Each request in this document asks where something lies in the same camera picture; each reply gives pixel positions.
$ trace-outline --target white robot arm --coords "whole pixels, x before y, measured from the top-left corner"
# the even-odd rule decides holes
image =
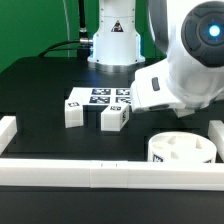
[[[147,3],[153,39],[167,59],[136,72],[133,111],[207,107],[224,89],[224,1]]]
[[[135,29],[136,0],[99,0],[99,29],[93,37],[89,66],[104,71],[126,71],[145,61]]]

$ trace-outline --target blue light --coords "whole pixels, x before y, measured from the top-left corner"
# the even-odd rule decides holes
[[[212,25],[210,28],[209,28],[209,33],[212,37],[217,37],[219,36],[221,30],[219,28],[219,26],[217,25]]]

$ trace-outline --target black tabletop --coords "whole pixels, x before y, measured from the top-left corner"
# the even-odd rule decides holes
[[[222,101],[177,118],[172,110],[133,114],[120,132],[102,132],[105,106],[84,106],[84,126],[65,128],[73,87],[129,88],[134,71],[106,73],[74,58],[22,58],[0,74],[0,118],[18,132],[1,158],[146,161],[148,140],[165,131],[207,137],[224,120]],[[223,223],[222,192],[0,187],[2,223]]]

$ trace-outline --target cylindrical container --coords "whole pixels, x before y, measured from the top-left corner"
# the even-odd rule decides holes
[[[215,163],[217,149],[208,139],[186,132],[164,132],[148,143],[148,161]]]

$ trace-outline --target green background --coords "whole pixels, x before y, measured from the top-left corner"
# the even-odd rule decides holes
[[[78,38],[78,0],[67,0],[71,39]],[[85,0],[90,37],[98,29],[99,0]],[[145,0],[136,0],[136,30],[142,37],[142,54],[155,53],[147,25]],[[0,0],[0,72],[15,60],[37,56],[52,44],[67,40],[63,0]],[[67,56],[50,53],[47,56]]]

